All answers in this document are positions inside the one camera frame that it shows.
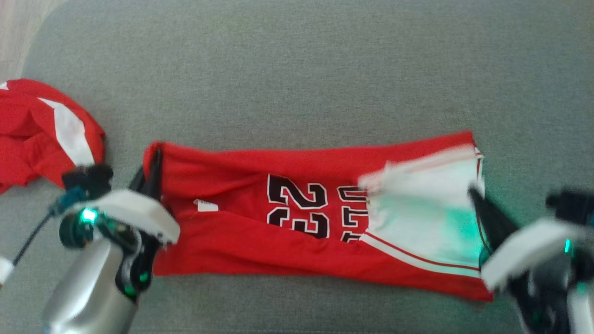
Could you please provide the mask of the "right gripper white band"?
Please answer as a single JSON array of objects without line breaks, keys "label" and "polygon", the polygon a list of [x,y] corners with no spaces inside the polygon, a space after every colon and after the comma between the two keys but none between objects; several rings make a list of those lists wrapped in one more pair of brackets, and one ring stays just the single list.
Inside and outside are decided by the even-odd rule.
[{"label": "right gripper white band", "polygon": [[489,292],[503,288],[509,279],[568,251],[572,242],[586,242],[583,225],[544,217],[518,230],[512,218],[474,186],[469,188],[469,197],[481,225],[484,245],[488,253],[494,252],[481,270],[481,279]]}]

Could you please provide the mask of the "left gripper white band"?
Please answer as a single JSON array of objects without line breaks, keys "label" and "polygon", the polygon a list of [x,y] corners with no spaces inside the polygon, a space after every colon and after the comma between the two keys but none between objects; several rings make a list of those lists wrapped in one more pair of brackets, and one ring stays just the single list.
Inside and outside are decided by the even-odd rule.
[{"label": "left gripper white band", "polygon": [[[146,182],[146,195],[143,192]],[[161,244],[176,244],[180,225],[161,205],[162,150],[156,148],[150,162],[150,173],[145,177],[142,166],[136,171],[128,189],[118,189],[93,199],[74,204],[69,213],[95,209],[99,214],[136,228],[157,238]]]}]

